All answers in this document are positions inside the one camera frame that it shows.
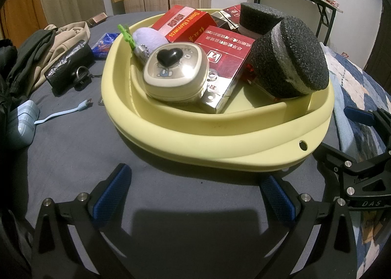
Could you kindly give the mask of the red white gift box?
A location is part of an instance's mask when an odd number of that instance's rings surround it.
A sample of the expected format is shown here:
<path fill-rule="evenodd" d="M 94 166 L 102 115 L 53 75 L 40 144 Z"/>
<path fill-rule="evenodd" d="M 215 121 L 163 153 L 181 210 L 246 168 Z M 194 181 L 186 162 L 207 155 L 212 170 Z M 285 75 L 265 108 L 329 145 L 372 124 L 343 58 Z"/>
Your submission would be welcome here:
<path fill-rule="evenodd" d="M 152 28 L 169 42 L 195 42 L 209 26 L 217 26 L 213 17 L 203 10 L 174 5 Z"/>

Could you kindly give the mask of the black foam cylinder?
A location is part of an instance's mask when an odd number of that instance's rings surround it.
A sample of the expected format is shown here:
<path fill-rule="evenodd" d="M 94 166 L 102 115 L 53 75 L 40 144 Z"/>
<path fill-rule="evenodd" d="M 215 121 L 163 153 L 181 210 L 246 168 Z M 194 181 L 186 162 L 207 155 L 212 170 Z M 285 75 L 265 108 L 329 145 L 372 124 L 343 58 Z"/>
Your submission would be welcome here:
<path fill-rule="evenodd" d="M 238 31 L 257 39 L 271 31 L 287 14 L 258 3 L 241 3 Z"/>
<path fill-rule="evenodd" d="M 329 70 L 321 44 L 300 19 L 287 16 L 252 44 L 249 63 L 260 86 L 277 99 L 326 89 Z"/>

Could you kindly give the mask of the purple plush toy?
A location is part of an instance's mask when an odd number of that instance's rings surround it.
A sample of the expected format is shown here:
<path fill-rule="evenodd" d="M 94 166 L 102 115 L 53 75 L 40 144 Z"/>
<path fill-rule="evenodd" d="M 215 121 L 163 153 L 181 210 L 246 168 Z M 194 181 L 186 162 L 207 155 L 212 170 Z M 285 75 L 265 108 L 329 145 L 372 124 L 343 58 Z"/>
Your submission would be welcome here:
<path fill-rule="evenodd" d="M 132 33 L 132 38 L 135 41 L 135 53 L 145 57 L 150 56 L 160 46 L 168 44 L 165 36 L 149 27 L 136 29 Z"/>

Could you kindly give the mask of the yellow plastic basin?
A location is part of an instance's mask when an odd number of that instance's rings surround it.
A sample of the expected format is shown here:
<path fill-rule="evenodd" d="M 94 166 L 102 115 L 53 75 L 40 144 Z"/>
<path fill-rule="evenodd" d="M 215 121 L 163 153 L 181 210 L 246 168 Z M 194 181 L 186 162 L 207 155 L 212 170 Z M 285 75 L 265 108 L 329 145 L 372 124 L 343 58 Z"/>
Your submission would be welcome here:
<path fill-rule="evenodd" d="M 190 104 L 170 106 L 146 95 L 140 63 L 122 36 L 108 53 L 101 94 L 118 131 L 148 153 L 252 172 L 288 168 L 312 154 L 326 136 L 335 101 L 332 86 L 271 103 L 240 84 L 221 114 L 206 114 Z"/>

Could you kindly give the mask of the green plastic clip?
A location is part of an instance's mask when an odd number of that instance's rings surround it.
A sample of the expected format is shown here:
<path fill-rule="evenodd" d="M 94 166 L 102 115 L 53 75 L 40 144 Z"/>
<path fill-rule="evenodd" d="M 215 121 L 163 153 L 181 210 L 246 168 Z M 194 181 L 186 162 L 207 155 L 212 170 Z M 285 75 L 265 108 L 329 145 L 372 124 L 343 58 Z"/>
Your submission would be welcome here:
<path fill-rule="evenodd" d="M 134 41 L 131 33 L 129 32 L 128 26 L 123 26 L 122 24 L 117 25 L 118 30 L 123 35 L 124 41 L 130 45 L 131 50 L 135 50 L 136 42 Z"/>

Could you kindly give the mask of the black pouch with keyring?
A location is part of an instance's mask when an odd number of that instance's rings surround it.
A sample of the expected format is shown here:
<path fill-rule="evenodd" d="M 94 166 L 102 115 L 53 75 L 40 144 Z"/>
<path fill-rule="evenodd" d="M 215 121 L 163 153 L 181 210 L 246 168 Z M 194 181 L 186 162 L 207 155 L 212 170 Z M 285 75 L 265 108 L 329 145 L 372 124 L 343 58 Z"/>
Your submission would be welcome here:
<path fill-rule="evenodd" d="M 94 63 L 94 55 L 88 43 L 80 40 L 69 50 L 66 50 L 44 73 L 52 91 L 61 95 L 76 82 L 76 72 L 79 67 L 89 67 Z"/>

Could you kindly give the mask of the beige jacket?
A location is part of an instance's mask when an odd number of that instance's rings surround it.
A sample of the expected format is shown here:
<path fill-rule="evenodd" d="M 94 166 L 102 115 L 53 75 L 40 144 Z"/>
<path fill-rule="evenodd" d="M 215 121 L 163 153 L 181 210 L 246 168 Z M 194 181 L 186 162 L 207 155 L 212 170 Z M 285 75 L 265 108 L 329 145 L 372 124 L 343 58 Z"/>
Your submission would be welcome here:
<path fill-rule="evenodd" d="M 47 72 L 59 57 L 68 51 L 80 40 L 89 41 L 90 31 L 86 21 L 79 21 L 67 24 L 58 28 L 54 24 L 49 24 L 45 30 L 54 30 L 54 41 L 51 47 L 40 55 L 37 63 L 33 63 L 26 95 L 29 96 L 37 90 L 45 81 L 44 73 Z"/>

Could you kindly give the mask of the blue checkered rug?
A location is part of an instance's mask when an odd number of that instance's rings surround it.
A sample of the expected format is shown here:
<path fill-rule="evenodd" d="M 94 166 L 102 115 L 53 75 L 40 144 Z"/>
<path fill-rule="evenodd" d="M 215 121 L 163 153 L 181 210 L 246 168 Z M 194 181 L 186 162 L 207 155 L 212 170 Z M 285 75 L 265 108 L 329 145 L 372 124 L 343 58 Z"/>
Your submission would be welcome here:
<path fill-rule="evenodd" d="M 387 152 L 390 147 L 380 136 L 376 113 L 390 116 L 390 95 L 363 69 L 321 45 L 335 94 L 333 114 L 339 149 L 358 163 Z M 370 267 L 380 260 L 390 241 L 390 209 L 351 212 L 357 244 L 357 278 L 374 278 Z"/>

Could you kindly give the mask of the cream round case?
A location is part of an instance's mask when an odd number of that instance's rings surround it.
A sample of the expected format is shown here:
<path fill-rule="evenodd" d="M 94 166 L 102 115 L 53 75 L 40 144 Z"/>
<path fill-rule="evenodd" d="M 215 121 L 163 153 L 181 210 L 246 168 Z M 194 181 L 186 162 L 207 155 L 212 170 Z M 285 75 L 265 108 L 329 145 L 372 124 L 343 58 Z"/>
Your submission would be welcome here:
<path fill-rule="evenodd" d="M 142 72 L 146 94 L 167 103 L 193 103 L 204 95 L 209 61 L 201 46 L 173 42 L 158 47 Z"/>

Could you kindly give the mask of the large red silver box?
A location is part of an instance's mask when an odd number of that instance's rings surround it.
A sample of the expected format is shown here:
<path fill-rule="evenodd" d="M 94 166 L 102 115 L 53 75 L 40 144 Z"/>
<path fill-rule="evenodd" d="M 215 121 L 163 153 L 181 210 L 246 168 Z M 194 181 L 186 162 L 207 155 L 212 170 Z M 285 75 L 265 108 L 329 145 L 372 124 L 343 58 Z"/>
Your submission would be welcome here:
<path fill-rule="evenodd" d="M 214 19 L 218 19 L 218 27 L 227 29 L 228 27 L 237 32 L 240 21 L 240 4 L 217 10 L 211 14 Z"/>

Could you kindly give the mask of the black folding table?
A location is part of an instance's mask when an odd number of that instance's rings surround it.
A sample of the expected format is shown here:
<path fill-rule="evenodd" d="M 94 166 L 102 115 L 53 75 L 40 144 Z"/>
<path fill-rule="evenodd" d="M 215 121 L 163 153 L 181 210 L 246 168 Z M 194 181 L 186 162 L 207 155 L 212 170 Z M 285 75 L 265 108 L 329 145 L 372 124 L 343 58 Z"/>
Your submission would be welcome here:
<path fill-rule="evenodd" d="M 329 42 L 337 13 L 343 13 L 335 0 L 253 0 L 288 15 L 299 17 L 314 28 L 323 43 Z"/>

